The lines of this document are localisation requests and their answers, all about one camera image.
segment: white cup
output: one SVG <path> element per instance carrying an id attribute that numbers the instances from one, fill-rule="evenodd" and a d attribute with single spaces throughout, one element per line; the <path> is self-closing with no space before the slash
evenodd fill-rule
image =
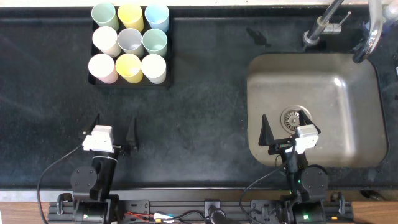
<path id="1" fill-rule="evenodd" d="M 99 26 L 109 26 L 114 30 L 119 29 L 118 16 L 111 3 L 101 3 L 91 10 L 91 17 Z"/>
<path id="2" fill-rule="evenodd" d="M 160 55 L 145 56 L 141 62 L 141 70 L 153 84 L 161 84 L 166 79 L 166 61 Z"/>
<path id="3" fill-rule="evenodd" d="M 150 5 L 145 9 L 145 18 L 153 29 L 167 32 L 169 29 L 169 9 L 165 5 Z"/>
<path id="4" fill-rule="evenodd" d="M 93 43 L 104 54 L 116 57 L 120 54 L 118 34 L 112 27 L 100 27 L 94 31 Z"/>
<path id="5" fill-rule="evenodd" d="M 125 53 L 134 54 L 138 57 L 144 55 L 141 33 L 133 28 L 124 29 L 119 33 L 118 44 Z"/>
<path id="6" fill-rule="evenodd" d="M 162 57 L 167 53 L 167 36 L 160 29 L 150 29 L 142 36 L 142 44 L 150 54 Z"/>
<path id="7" fill-rule="evenodd" d="M 88 71 L 107 84 L 114 83 L 118 79 L 114 61 L 107 54 L 94 55 L 88 62 Z"/>

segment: sink basin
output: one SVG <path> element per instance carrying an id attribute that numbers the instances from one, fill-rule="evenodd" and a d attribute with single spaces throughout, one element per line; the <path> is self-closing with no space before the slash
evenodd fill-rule
<path id="1" fill-rule="evenodd" d="M 356 64 L 352 57 L 267 54 L 250 63 L 249 147 L 259 162 L 274 166 L 276 157 L 258 145 L 261 116 L 267 116 L 275 139 L 287 138 L 299 124 L 299 109 L 322 132 L 317 145 L 305 151 L 310 164 L 372 167 L 384 159 L 387 141 L 376 72 L 369 61 Z"/>

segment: yellow cup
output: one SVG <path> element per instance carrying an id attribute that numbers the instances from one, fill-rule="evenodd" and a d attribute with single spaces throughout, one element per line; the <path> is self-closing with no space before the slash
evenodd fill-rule
<path id="1" fill-rule="evenodd" d="M 121 55 L 116 60 L 116 71 L 129 83 L 142 80 L 141 61 L 133 54 Z"/>
<path id="2" fill-rule="evenodd" d="M 141 32 L 144 29 L 142 9 L 136 4 L 124 4 L 118 9 L 118 17 L 126 28 L 134 28 Z"/>

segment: cup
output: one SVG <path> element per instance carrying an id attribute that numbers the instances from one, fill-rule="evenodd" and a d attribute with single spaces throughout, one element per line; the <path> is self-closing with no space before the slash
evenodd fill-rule
<path id="1" fill-rule="evenodd" d="M 119 33 L 118 44 L 125 53 L 134 54 L 138 57 L 144 55 L 141 33 L 133 28 L 124 29 Z"/>
<path id="2" fill-rule="evenodd" d="M 107 84 L 114 83 L 118 79 L 113 59 L 107 54 L 94 55 L 88 62 L 88 71 Z"/>
<path id="3" fill-rule="evenodd" d="M 94 31 L 93 43 L 104 54 L 116 57 L 120 54 L 118 34 L 112 27 L 100 27 Z"/>
<path id="4" fill-rule="evenodd" d="M 144 29 L 142 9 L 136 4 L 124 4 L 118 9 L 119 19 L 126 28 L 133 28 L 141 32 Z"/>
<path id="5" fill-rule="evenodd" d="M 153 29 L 167 32 L 169 29 L 169 9 L 165 5 L 150 5 L 145 9 L 145 18 Z"/>
<path id="6" fill-rule="evenodd" d="M 119 21 L 116 16 L 116 10 L 111 3 L 101 3 L 91 10 L 91 17 L 99 26 L 112 27 L 119 29 Z"/>
<path id="7" fill-rule="evenodd" d="M 150 29 L 142 36 L 142 44 L 150 54 L 162 57 L 167 53 L 167 36 L 160 29 Z"/>
<path id="8" fill-rule="evenodd" d="M 116 60 L 116 71 L 129 83 L 138 83 L 142 80 L 141 62 L 136 55 L 121 55 Z"/>
<path id="9" fill-rule="evenodd" d="M 145 56 L 141 62 L 141 70 L 153 84 L 161 84 L 166 79 L 166 61 L 160 55 Z"/>

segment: blue cup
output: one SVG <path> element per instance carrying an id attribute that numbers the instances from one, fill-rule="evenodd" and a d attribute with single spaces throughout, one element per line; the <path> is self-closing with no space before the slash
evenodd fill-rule
<path id="1" fill-rule="evenodd" d="M 145 9 L 145 18 L 152 29 L 167 32 L 169 29 L 169 9 L 164 5 L 150 5 Z"/>

